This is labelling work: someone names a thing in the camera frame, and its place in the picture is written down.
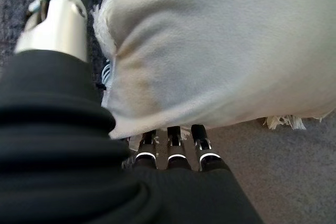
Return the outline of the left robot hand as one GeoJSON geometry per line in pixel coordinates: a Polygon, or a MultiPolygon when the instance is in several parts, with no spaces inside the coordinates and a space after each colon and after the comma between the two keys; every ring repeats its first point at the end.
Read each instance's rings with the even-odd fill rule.
{"type": "Polygon", "coordinates": [[[115,119],[91,81],[84,0],[35,0],[1,76],[1,223],[261,223],[205,127],[191,127],[193,171],[178,126],[156,167],[155,135],[111,140],[115,119]]]}

